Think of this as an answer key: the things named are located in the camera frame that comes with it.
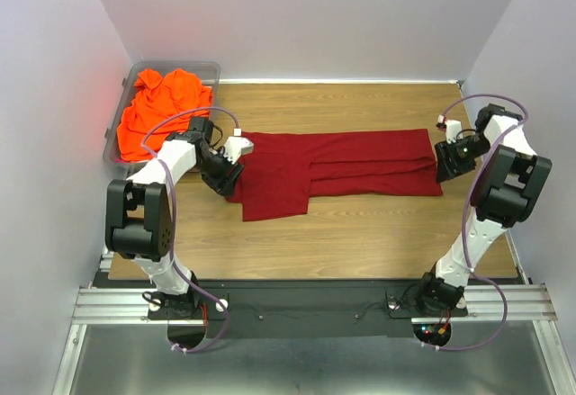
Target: dark red fabric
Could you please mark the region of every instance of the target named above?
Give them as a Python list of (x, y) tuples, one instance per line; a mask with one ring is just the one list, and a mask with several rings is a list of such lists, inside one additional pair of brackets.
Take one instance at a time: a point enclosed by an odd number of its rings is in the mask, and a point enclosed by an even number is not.
[(319, 195), (442, 195), (427, 130), (243, 135), (254, 152), (229, 200), (244, 221), (306, 213)]

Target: orange cloth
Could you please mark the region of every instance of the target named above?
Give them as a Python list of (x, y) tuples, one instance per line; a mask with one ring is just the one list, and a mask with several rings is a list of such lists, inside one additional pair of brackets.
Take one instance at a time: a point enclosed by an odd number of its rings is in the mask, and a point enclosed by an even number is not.
[[(124, 109), (122, 120), (116, 133), (121, 158), (136, 162), (150, 159), (150, 154), (140, 147), (148, 131), (160, 122), (177, 113), (196, 107), (208, 107), (212, 104), (212, 89), (202, 86), (202, 81), (194, 74), (177, 69), (162, 77), (153, 69), (145, 69), (136, 80), (134, 87), (138, 92), (132, 105)], [(210, 111), (199, 111), (194, 116), (208, 117)], [(164, 140), (173, 131), (188, 129), (190, 114), (169, 122), (148, 139), (148, 146), (160, 150)]]

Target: purple cable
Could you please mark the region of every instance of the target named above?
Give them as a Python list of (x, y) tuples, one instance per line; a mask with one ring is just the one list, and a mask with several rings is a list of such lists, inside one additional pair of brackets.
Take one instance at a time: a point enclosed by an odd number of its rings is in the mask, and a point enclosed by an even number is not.
[[(504, 140), (504, 138), (513, 130), (515, 130), (516, 128), (518, 128), (519, 126), (523, 125), (524, 123), (526, 123), (526, 121), (528, 120), (528, 111), (526, 110), (526, 108), (519, 103), (518, 101), (514, 100), (513, 98), (509, 98), (507, 96), (504, 95), (497, 95), (497, 94), (472, 94), (472, 95), (468, 95), (465, 96), (463, 98), (460, 98), (458, 101), (450, 104), (448, 107), (446, 107), (446, 109), (442, 112), (443, 116), (446, 116), (446, 114), (452, 110), (453, 107), (455, 107), (456, 105), (458, 105), (461, 102), (464, 102), (466, 100), (469, 100), (471, 98), (480, 98), (480, 97), (488, 97), (488, 98), (498, 98), (500, 100), (505, 100), (508, 101), (509, 103), (513, 103), (515, 104), (524, 114), (524, 117), (518, 122), (518, 124), (516, 125), (512, 125), (510, 128), (508, 128), (507, 130), (505, 130), (504, 132), (502, 132), (502, 134), (500, 134), (498, 136), (498, 138), (496, 140), (494, 140), (494, 143), (492, 143), (492, 146), (490, 147), (490, 150), (488, 151), (488, 154), (486, 154), (486, 158), (484, 159), (484, 161), (482, 162), (480, 168), (478, 169), (478, 173), (476, 174), (476, 176), (474, 177), (473, 181), (472, 181), (472, 186), (470, 187), (470, 190), (468, 191), (468, 195), (466, 196), (466, 201), (464, 202), (464, 209), (462, 212), (462, 225), (461, 225), (461, 232), (462, 232), (462, 247), (463, 247), (463, 251), (464, 251), (464, 259), (466, 260), (466, 265), (468, 266), (469, 269), (471, 269), (471, 273), (472, 276), (474, 278), (476, 278), (479, 281), (482, 281), (484, 283), (490, 284), (492, 285), (495, 289), (496, 292), (498, 292), (498, 294), (500, 295), (500, 297), (502, 298), (502, 305), (504, 307), (504, 310), (502, 312), (502, 320), (500, 321), (499, 326), (497, 327), (497, 329), (494, 331), (494, 333), (486, 338), (484, 341), (481, 341), (478, 344), (474, 344), (472, 346), (464, 346), (464, 347), (438, 347), (438, 350), (443, 350), (443, 351), (447, 351), (447, 352), (463, 352), (466, 350), (473, 350), (474, 348), (479, 348), (482, 346), (486, 346), (489, 342), (491, 342), (494, 338), (496, 338), (500, 332), (502, 332), (502, 329), (504, 328), (504, 325), (506, 324), (506, 319), (508, 318), (508, 301), (506, 300), (506, 295), (504, 294), (504, 291), (502, 291), (502, 289), (500, 288), (499, 285), (497, 285), (495, 282), (493, 282), (490, 278), (487, 278), (485, 276), (480, 276), (477, 275), (472, 268), (472, 261), (470, 260), (470, 255), (468, 254), (468, 237), (466, 235), (466, 219), (468, 217), (468, 208), (470, 207), (470, 201), (472, 200), (472, 194), (474, 191), (474, 188), (476, 187), (480, 176), (482, 175), (482, 172), (484, 171), (484, 169), (486, 168), (486, 166), (488, 165), (488, 162), (490, 161), (490, 159), (492, 158), (492, 156), (494, 155), (494, 152), (496, 152), (496, 149), (498, 148), (498, 145), (500, 143), (502, 143), (502, 141)], [(425, 344), (425, 346), (431, 346), (434, 348), (437, 348), (436, 346), (432, 346), (430, 344)]]
[(222, 325), (222, 327), (220, 328), (220, 331), (218, 332), (218, 334), (216, 334), (216, 337), (214, 337), (213, 339), (211, 339), (208, 343), (204, 344), (203, 346), (197, 346), (195, 348), (191, 348), (191, 349), (186, 349), (186, 348), (182, 348), (181, 346), (179, 346), (178, 344), (172, 343), (170, 342), (170, 345), (172, 346), (172, 348), (174, 348), (175, 350), (182, 352), (186, 355), (191, 354), (191, 353), (200, 353), (208, 348), (210, 348), (214, 343), (216, 343), (219, 339), (222, 338), (222, 336), (224, 335), (224, 333), (226, 332), (226, 330), (228, 329), (228, 325), (229, 325), (229, 321), (230, 321), (230, 314), (228, 312), (228, 308), (226, 306), (224, 306), (224, 304), (221, 302), (220, 299), (218, 299), (216, 296), (208, 293), (207, 291), (205, 291), (203, 288), (197, 286), (196, 284), (194, 284), (192, 281), (190, 281), (188, 279), (188, 277), (180, 270), (180, 268), (178, 267), (178, 265), (174, 265), (174, 262), (176, 260), (176, 253), (174, 250), (174, 244), (175, 244), (175, 237), (176, 237), (176, 215), (177, 215), (177, 208), (176, 208), (176, 187), (174, 185), (174, 180), (172, 178), (172, 175), (170, 174), (170, 169), (168, 168), (167, 164), (161, 160), (158, 159), (158, 153), (156, 151), (154, 151), (153, 149), (149, 148), (146, 145), (146, 141), (148, 140), (148, 138), (152, 135), (152, 133), (154, 131), (156, 131), (157, 129), (159, 129), (160, 127), (163, 127), (164, 125), (166, 125), (167, 123), (169, 123), (170, 121), (179, 118), (181, 116), (184, 116), (186, 114), (191, 114), (193, 112), (199, 112), (199, 111), (203, 111), (203, 110), (217, 110), (220, 112), (225, 112), (227, 113), (232, 120), (234, 121), (234, 124), (236, 126), (236, 128), (239, 128), (239, 122), (238, 119), (236, 118), (236, 116), (234, 115), (234, 113), (232, 113), (231, 111), (224, 109), (222, 107), (201, 107), (201, 108), (197, 108), (197, 109), (192, 109), (192, 110), (187, 110), (185, 112), (181, 112), (178, 114), (175, 114), (174, 116), (169, 117), (168, 119), (166, 119), (165, 121), (160, 122), (158, 125), (156, 125), (154, 128), (152, 128), (147, 134), (146, 136), (144, 136), (144, 139), (142, 139), (142, 142), (140, 143), (140, 146), (144, 149), (146, 149), (148, 151), (148, 153), (153, 157), (156, 158), (157, 161), (160, 163), (160, 165), (162, 166), (162, 168), (164, 168), (164, 171), (166, 173), (166, 181), (168, 183), (168, 190), (170, 192), (170, 198), (172, 200), (172, 237), (171, 237), (171, 241), (172, 241), (172, 245), (170, 246), (170, 250), (168, 251), (169, 255), (170, 255), (170, 261), (172, 262), (171, 265), (174, 266), (174, 269), (176, 271), (176, 273), (178, 274), (178, 276), (180, 276), (180, 278), (182, 278), (184, 281), (186, 281), (188, 283), (188, 285), (194, 289), (196, 292), (199, 292), (202, 296), (204, 296), (205, 298), (208, 298), (209, 300), (219, 304), (224, 312), (224, 324)]

